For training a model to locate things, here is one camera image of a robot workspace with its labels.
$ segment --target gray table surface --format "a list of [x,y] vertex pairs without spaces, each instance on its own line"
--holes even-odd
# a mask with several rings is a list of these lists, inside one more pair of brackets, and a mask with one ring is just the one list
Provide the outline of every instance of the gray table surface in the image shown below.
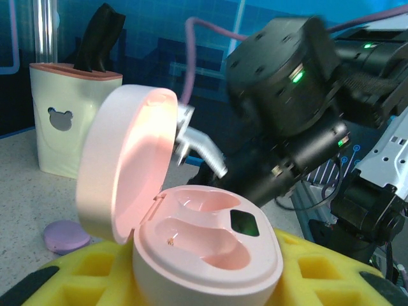
[[[196,166],[172,163],[163,187],[185,184],[197,171]],[[0,140],[0,295],[57,258],[46,249],[42,234],[51,222],[78,221],[75,183],[40,171],[34,130]],[[291,201],[287,199],[285,204],[291,205]],[[273,203],[263,211],[273,227],[303,236],[295,213]]]

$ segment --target earbud case lid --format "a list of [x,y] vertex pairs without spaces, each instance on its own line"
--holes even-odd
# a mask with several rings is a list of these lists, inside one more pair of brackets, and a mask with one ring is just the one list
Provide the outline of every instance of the earbud case lid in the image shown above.
[[123,85],[102,104],[88,132],[76,183],[84,230],[125,244],[163,186],[177,128],[174,92]]

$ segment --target purple cable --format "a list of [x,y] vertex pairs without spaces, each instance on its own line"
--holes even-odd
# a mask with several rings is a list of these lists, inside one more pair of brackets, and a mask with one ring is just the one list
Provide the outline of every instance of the purple cable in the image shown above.
[[[361,24],[366,24],[367,22],[374,22],[382,19],[387,19],[402,14],[408,13],[408,4],[401,5],[397,8],[392,8],[390,10],[381,11],[379,13],[367,15],[361,18],[350,20],[344,22],[343,24],[335,25],[329,28],[329,32],[335,33],[350,27],[359,26]],[[186,53],[187,53],[187,71],[186,79],[184,81],[183,93],[181,96],[181,103],[188,104],[190,102],[191,94],[193,93],[194,80],[196,77],[196,36],[194,33],[194,25],[198,24],[200,26],[206,27],[214,32],[232,38],[234,40],[243,41],[248,36],[237,34],[226,30],[218,25],[212,24],[211,22],[204,21],[197,17],[190,17],[186,20]]]

